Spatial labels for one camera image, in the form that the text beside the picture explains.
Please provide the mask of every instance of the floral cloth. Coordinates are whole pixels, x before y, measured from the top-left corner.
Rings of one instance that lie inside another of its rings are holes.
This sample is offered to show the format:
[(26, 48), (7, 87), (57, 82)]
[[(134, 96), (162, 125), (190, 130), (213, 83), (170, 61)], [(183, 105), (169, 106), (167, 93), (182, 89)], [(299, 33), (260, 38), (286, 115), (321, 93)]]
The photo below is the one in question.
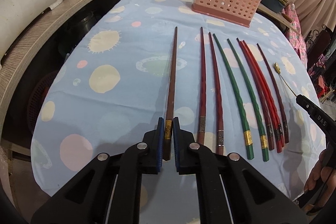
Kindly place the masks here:
[(321, 54), (319, 60), (314, 65), (312, 65), (311, 68), (309, 68), (308, 70), (309, 76), (312, 77), (316, 73), (318, 68), (323, 68), (326, 60), (327, 57), (324, 54)]
[[(301, 27), (300, 27), (300, 21), (296, 14), (295, 9), (292, 5), (288, 5), (282, 10), (283, 13), (285, 13), (287, 16), (289, 16), (293, 22), (291, 23), (292, 26), (298, 30), (299, 33), (301, 33)], [(286, 34), (286, 38), (292, 45), (293, 49), (296, 51), (297, 55), (299, 56), (301, 62), (307, 68), (307, 50), (306, 50), (306, 43), (303, 39), (302, 35), (298, 35), (296, 32), (289, 29)]]

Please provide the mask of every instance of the dark red chopstick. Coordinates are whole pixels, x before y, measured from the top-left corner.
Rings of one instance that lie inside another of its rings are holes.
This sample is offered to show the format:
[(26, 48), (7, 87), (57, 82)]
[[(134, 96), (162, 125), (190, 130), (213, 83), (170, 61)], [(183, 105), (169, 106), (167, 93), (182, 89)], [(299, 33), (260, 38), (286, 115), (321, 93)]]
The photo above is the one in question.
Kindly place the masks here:
[(282, 120), (282, 125), (283, 125), (282, 141), (285, 142), (285, 143), (289, 143), (289, 134), (288, 134), (287, 119), (286, 119), (284, 104), (282, 103), (281, 95), (280, 95), (280, 92), (279, 92), (279, 88), (278, 88), (277, 82), (275, 81), (272, 69), (271, 69), (269, 63), (267, 62), (265, 54), (263, 53), (263, 50), (261, 49), (261, 47), (259, 46), (259, 44), (257, 44), (257, 46), (258, 46), (258, 49), (259, 49), (259, 51), (260, 51), (260, 53), (261, 53), (261, 55), (262, 55), (262, 57), (263, 57), (263, 59), (265, 61), (268, 73), (269, 73), (269, 75), (270, 75), (270, 77), (272, 79), (272, 83), (273, 83), (273, 87), (274, 87), (275, 93), (277, 95), (277, 99), (278, 99), (278, 103), (279, 103), (279, 107), (280, 107), (281, 120)]

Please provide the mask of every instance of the wooden shelf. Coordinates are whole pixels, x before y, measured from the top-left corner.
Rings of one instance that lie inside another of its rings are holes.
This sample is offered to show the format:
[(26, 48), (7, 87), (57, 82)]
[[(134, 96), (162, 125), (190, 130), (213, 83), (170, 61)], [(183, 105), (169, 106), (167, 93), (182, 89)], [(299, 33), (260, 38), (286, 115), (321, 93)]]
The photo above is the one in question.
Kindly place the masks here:
[(0, 70), (0, 137), (6, 112), (23, 73), (51, 35), (92, 0), (63, 0), (39, 15), (17, 38), (3, 58)]

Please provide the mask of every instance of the pink circle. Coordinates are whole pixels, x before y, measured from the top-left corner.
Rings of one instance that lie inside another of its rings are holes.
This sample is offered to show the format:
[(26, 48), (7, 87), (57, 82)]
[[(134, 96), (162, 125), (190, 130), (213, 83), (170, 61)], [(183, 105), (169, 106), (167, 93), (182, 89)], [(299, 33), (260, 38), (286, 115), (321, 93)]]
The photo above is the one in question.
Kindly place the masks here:
[(134, 21), (133, 23), (132, 23), (132, 26), (133, 27), (139, 27), (141, 25), (141, 22), (140, 21)]
[(67, 136), (59, 148), (62, 162), (71, 171), (81, 170), (91, 160), (92, 154), (91, 143), (78, 134)]
[(84, 68), (86, 65), (87, 65), (87, 61), (81, 60), (77, 63), (77, 68), (81, 69), (81, 68)]

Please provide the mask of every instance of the finger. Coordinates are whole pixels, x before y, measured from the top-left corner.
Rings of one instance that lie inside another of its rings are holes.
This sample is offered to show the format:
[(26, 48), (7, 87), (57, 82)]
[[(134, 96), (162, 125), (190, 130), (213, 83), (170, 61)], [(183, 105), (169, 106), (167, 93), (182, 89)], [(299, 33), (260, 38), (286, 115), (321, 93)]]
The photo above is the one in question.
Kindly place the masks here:
[(317, 163), (311, 170), (309, 177), (304, 185), (303, 188), (304, 192), (308, 190), (311, 191), (315, 188), (316, 181), (320, 178), (321, 170), (322, 170), (322, 163), (320, 161), (317, 161)]
[(335, 188), (336, 188), (336, 171), (332, 170), (331, 167), (324, 167), (321, 171), (321, 179), (323, 180), (323, 182), (326, 182), (326, 180), (328, 179), (330, 172), (332, 172), (329, 180), (327, 181), (327, 189), (325, 190), (325, 192), (322, 194), (320, 200), (318, 201), (318, 203), (316, 204), (317, 207), (322, 208), (327, 201), (329, 200), (329, 198), (331, 197), (331, 195), (333, 194)]
[(319, 155), (319, 161), (323, 161), (325, 154), (326, 154), (326, 149), (323, 150), (323, 151), (320, 153), (320, 155)]

